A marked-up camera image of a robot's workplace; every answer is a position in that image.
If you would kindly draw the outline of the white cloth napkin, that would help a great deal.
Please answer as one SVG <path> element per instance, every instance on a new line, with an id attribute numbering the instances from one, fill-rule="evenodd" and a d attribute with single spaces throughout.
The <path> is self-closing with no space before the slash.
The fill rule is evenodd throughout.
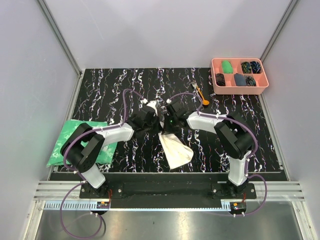
<path id="1" fill-rule="evenodd" d="M 193 150 L 184 145 L 175 134 L 159 133 L 158 137 L 171 170 L 179 168 L 192 160 L 194 156 Z"/>

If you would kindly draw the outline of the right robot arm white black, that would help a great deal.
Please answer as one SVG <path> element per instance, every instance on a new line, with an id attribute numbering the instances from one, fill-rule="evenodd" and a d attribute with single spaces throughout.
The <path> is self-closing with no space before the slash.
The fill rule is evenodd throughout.
<path id="1" fill-rule="evenodd" d="M 228 195 L 235 199 L 243 195 L 248 184 L 248 161 L 257 150 L 258 143 L 242 117 L 236 112 L 228 115 L 192 112 L 186 110 L 178 100 L 170 98 L 165 107 L 164 133 L 173 134 L 185 128 L 217 135 L 229 156 Z"/>

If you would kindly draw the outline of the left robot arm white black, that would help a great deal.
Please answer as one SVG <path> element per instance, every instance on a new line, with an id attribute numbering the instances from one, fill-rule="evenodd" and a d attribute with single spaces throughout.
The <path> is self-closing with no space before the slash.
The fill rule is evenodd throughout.
<path id="1" fill-rule="evenodd" d="M 107 145 L 127 142 L 146 132 L 160 130 L 157 100 L 146 101 L 138 113 L 132 114 L 125 123 L 93 128 L 81 123 L 60 149 L 63 160 L 69 162 L 80 177 L 91 185 L 90 192 L 97 198 L 108 193 L 106 178 L 96 161 Z"/>

